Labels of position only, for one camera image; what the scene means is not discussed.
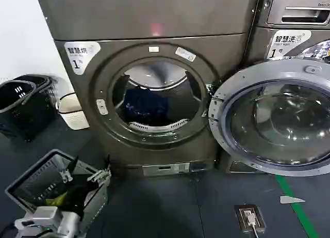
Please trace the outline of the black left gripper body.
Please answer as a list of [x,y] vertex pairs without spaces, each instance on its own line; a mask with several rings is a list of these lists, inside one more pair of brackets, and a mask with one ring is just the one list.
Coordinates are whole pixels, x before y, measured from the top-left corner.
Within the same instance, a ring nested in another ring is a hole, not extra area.
[[87,195],[99,188],[97,182],[88,181],[87,174],[76,174],[68,183],[65,198],[61,204],[61,210],[73,212],[80,218],[84,217],[85,199]]

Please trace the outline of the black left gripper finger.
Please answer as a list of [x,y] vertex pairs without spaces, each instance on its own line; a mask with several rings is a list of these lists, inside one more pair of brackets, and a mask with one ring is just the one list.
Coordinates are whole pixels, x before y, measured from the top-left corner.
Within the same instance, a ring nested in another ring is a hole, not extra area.
[[73,180],[73,171],[75,170],[77,162],[78,157],[73,159],[65,169],[59,172],[63,182],[71,182]]
[[105,160],[106,166],[104,169],[97,171],[95,174],[87,178],[89,182],[105,182],[111,178],[110,157]]

